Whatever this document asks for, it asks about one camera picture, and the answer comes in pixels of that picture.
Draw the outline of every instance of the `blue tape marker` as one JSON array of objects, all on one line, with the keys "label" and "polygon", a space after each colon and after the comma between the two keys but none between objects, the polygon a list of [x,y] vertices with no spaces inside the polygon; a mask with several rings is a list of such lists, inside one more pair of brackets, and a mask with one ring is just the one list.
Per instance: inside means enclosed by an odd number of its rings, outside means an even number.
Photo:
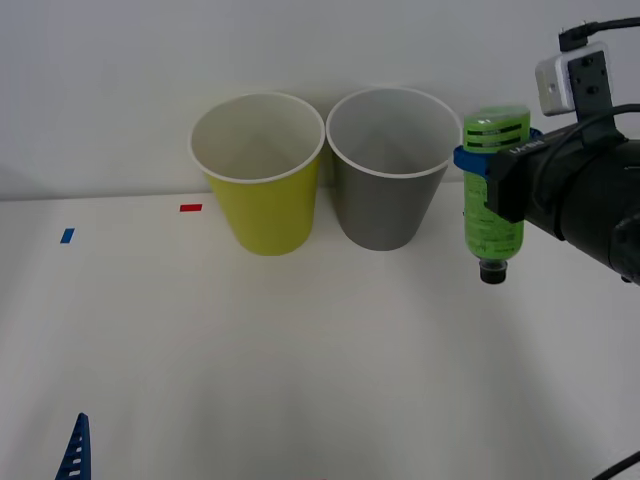
[{"label": "blue tape marker", "polygon": [[75,231],[76,231],[75,228],[66,228],[64,233],[62,234],[60,243],[71,243],[71,237],[73,237],[73,232]]}]

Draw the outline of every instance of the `red tape marker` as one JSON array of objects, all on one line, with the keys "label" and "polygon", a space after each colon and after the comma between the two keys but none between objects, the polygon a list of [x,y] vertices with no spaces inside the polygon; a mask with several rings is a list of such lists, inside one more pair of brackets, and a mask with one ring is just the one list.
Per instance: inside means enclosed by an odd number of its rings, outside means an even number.
[{"label": "red tape marker", "polygon": [[201,203],[185,203],[180,205],[181,212],[199,212],[202,210]]}]

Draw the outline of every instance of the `yellow paper cup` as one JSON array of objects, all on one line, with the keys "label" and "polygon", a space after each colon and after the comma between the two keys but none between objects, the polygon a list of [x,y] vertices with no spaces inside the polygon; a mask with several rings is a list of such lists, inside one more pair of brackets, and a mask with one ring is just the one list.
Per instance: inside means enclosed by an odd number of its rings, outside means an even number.
[{"label": "yellow paper cup", "polygon": [[274,92],[225,102],[195,125],[191,156],[247,250],[282,255],[305,242],[324,138],[311,105]]}]

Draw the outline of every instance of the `green plastic bottle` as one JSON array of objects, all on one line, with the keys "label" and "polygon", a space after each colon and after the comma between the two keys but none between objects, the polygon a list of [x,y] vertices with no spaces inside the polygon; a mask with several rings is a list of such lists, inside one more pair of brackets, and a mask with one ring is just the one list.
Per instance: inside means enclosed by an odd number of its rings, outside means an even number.
[{"label": "green plastic bottle", "polygon": [[[490,107],[465,117],[463,148],[472,153],[496,153],[510,143],[529,138],[530,113],[526,107]],[[524,236],[524,222],[509,223],[488,210],[487,182],[480,175],[464,173],[464,231],[467,247],[480,259],[480,278],[502,283],[507,260],[513,258]]]}]

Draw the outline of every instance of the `gray paper cup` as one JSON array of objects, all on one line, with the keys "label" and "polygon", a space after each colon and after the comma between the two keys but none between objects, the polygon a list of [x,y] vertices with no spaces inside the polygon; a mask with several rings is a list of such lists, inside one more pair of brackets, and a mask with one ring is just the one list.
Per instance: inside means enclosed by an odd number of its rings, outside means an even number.
[{"label": "gray paper cup", "polygon": [[394,250],[418,231],[453,149],[458,116],[408,88],[375,88],[342,99],[327,119],[335,207],[344,233],[370,250]]}]

